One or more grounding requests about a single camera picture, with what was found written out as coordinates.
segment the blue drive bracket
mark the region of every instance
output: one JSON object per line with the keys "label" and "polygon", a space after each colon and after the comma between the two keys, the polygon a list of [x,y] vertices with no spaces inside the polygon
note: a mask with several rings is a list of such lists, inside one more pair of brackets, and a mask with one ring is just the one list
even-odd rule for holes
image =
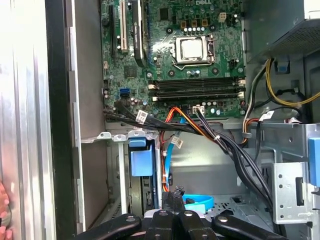
{"label": "blue drive bracket", "polygon": [[133,177],[147,177],[154,173],[154,146],[148,145],[144,137],[129,140],[131,175]]}
{"label": "blue drive bracket", "polygon": [[310,183],[320,187],[320,137],[308,139]]}

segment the ram slot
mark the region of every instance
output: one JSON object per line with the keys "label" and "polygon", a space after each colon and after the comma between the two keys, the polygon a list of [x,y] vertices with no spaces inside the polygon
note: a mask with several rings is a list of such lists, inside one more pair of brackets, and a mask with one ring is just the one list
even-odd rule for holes
{"label": "ram slot", "polygon": [[121,51],[128,51],[128,42],[127,42],[127,18],[126,18],[126,1],[119,1],[120,9],[120,40],[121,40]]}
{"label": "ram slot", "polygon": [[176,91],[187,89],[202,89],[202,88],[236,88],[235,79],[212,78],[212,79],[183,79],[183,80],[166,80],[156,83],[158,89],[164,91]]}
{"label": "ram slot", "polygon": [[117,42],[116,42],[116,22],[115,22],[115,8],[113,5],[109,6],[109,22],[110,22],[110,51],[111,57],[117,57]]}
{"label": "ram slot", "polygon": [[190,99],[230,99],[237,98],[239,91],[237,89],[219,89],[219,90],[196,90],[196,91],[175,91],[175,92],[157,92],[154,93],[152,100],[154,102],[170,102],[177,100]]}

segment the blue sata port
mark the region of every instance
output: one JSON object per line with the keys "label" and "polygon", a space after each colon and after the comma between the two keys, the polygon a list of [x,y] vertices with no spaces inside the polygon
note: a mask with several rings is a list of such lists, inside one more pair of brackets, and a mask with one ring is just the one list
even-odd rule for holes
{"label": "blue sata port", "polygon": [[119,89],[120,98],[128,98],[130,96],[130,88]]}

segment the green circuit board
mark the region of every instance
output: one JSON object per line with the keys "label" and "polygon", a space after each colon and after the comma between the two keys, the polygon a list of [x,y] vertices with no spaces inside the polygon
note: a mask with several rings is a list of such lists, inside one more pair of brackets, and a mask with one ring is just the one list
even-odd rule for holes
{"label": "green circuit board", "polygon": [[[221,79],[245,77],[243,58],[241,2],[239,0],[145,0],[144,37],[147,66],[137,65],[134,54],[133,10],[125,0],[125,25],[127,51],[121,51],[121,0],[103,0],[101,5],[102,58],[104,80],[104,105],[116,111],[118,100],[133,112],[139,110],[165,119],[170,106],[189,109],[204,106],[209,119],[241,117],[244,114],[243,98],[191,98],[176,101],[154,101],[149,84],[192,79]],[[110,18],[114,33],[110,31]],[[185,29],[196,29],[186,34]],[[214,62],[210,65],[186,66],[179,69],[173,65],[172,46],[178,38],[186,36],[213,36]],[[122,98],[121,89],[129,89]]]}

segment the hand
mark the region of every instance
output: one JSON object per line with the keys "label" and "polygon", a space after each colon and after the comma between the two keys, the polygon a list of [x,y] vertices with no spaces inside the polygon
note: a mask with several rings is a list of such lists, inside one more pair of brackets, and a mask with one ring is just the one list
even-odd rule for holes
{"label": "hand", "polygon": [[[4,219],[9,214],[9,197],[4,185],[0,182],[0,218]],[[13,240],[11,229],[6,230],[5,226],[0,226],[0,240]]]}

